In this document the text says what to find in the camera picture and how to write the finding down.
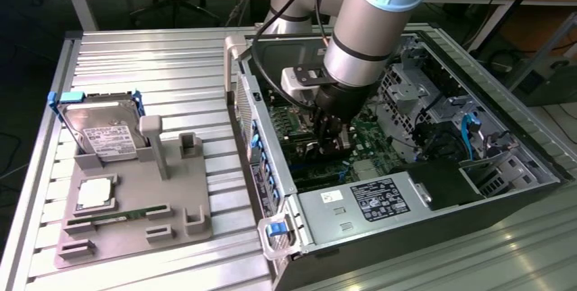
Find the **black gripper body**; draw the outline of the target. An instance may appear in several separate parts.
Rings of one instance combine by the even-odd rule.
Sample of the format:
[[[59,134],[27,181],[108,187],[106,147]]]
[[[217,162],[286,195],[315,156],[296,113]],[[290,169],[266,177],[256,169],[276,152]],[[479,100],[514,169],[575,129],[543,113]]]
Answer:
[[[363,87],[345,84],[324,85],[316,97],[321,119],[336,118],[344,124],[351,124],[361,112],[372,90],[372,85]]]

